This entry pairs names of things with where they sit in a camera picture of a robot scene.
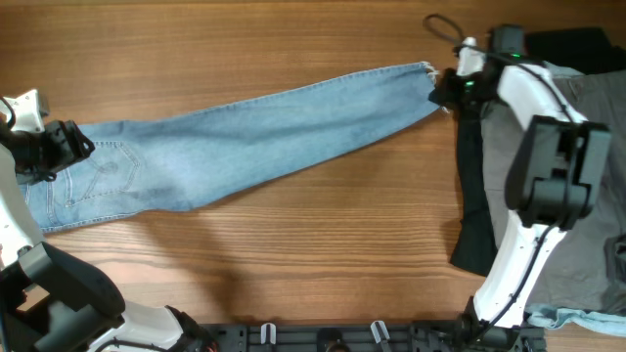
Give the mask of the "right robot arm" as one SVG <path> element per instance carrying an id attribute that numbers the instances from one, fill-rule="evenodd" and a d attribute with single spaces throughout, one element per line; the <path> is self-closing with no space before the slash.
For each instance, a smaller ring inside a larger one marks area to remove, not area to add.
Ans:
<path id="1" fill-rule="evenodd" d="M 453 44 L 458 65 L 446 71 L 435 98 L 460 118 L 500 100 L 524 134 L 505 181 L 509 210 L 503 241 L 484 284 L 469 300 L 450 337 L 458 351 L 509 351 L 523 330 L 525 303 L 556 246 L 596 202 L 611 132 L 566 100 L 550 70 L 524 55 L 517 25 L 493 28 L 489 49 L 453 23 L 454 35 L 425 28 Z"/>

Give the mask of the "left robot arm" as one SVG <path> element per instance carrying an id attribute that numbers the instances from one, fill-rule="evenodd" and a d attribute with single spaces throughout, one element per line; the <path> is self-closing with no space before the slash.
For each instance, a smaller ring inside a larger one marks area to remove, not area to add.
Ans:
<path id="1" fill-rule="evenodd" d="M 74 122 L 1 124 L 1 344 L 5 351 L 216 351 L 184 312 L 127 302 L 97 267 L 47 243 L 20 186 L 95 149 Z"/>

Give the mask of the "light blue jeans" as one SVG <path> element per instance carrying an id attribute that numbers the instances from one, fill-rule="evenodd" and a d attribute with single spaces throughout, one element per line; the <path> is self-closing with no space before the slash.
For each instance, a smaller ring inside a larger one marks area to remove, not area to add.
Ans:
<path id="1" fill-rule="evenodd" d="M 425 62 L 387 66 L 162 120 L 86 125 L 94 152 L 22 195 L 45 233 L 193 210 L 411 126 L 436 109 L 434 77 Z"/>

